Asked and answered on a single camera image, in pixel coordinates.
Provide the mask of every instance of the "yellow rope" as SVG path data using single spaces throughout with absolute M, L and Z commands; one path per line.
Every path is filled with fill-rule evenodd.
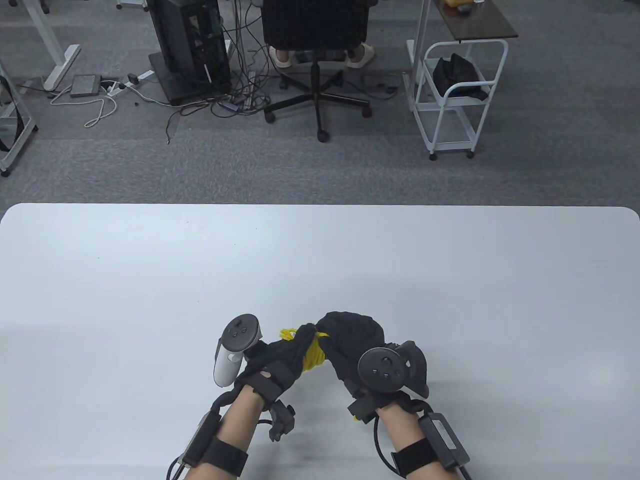
M 297 331 L 298 329 L 296 328 L 280 330 L 280 338 L 283 340 L 291 341 L 293 340 L 293 337 L 296 336 Z M 318 365 L 322 365 L 323 362 L 326 360 L 324 356 L 324 352 L 320 348 L 320 343 L 318 343 L 318 338 L 328 337 L 328 336 L 329 335 L 327 335 L 326 333 L 321 333 L 321 332 L 316 333 L 316 337 L 314 338 L 313 343 L 311 343 L 311 346 L 309 347 L 309 350 L 307 350 L 307 354 L 305 355 L 305 362 L 303 365 L 303 370 L 305 372 L 307 370 L 311 370 L 314 367 L 317 367 Z

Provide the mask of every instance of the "black office chair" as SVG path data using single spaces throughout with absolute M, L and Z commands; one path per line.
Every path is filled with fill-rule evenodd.
M 18 0 L 9 0 L 9 5 L 18 6 Z M 40 0 L 40 6 L 42 7 L 42 11 L 44 12 L 44 14 L 47 15 L 49 13 L 49 7 L 47 6 L 45 0 Z
M 362 116 L 369 118 L 371 105 L 366 100 L 325 93 L 329 87 L 342 84 L 342 71 L 320 83 L 318 53 L 326 50 L 347 50 L 352 54 L 367 39 L 369 6 L 367 0 L 264 0 L 262 29 L 264 41 L 278 50 L 311 51 L 311 86 L 307 86 L 281 73 L 281 88 L 293 85 L 303 91 L 292 99 L 283 100 L 264 108 L 264 119 L 275 122 L 273 112 L 293 105 L 313 101 L 316 108 L 317 137 L 329 140 L 323 130 L 319 104 L 321 100 L 362 108 Z

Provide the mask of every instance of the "white vr controller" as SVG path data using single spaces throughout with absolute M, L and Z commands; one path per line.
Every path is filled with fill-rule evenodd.
M 216 348 L 213 381 L 217 386 L 224 388 L 235 382 L 240 373 L 244 351 L 261 338 L 260 323 L 255 315 L 243 314 L 229 322 Z

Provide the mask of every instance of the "slipper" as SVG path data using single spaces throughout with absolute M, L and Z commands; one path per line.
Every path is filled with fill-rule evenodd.
M 276 49 L 269 47 L 269 56 L 271 57 L 271 60 L 273 60 L 273 64 L 278 68 L 289 68 L 291 66 L 291 55 L 289 55 L 289 59 L 287 61 L 280 61 L 276 55 Z
M 374 55 L 376 54 L 376 51 L 371 45 L 365 44 L 363 42 L 362 46 L 364 47 L 364 55 L 362 56 L 362 59 L 360 61 L 351 61 L 351 58 L 347 57 L 347 60 L 344 62 L 344 64 L 347 67 L 362 68 L 366 64 L 368 64 L 371 61 L 371 59 L 374 57 Z

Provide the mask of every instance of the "black pc case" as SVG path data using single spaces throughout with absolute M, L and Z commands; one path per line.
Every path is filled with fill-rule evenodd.
M 217 0 L 149 0 L 161 52 L 149 60 L 172 105 L 228 93 L 231 72 Z

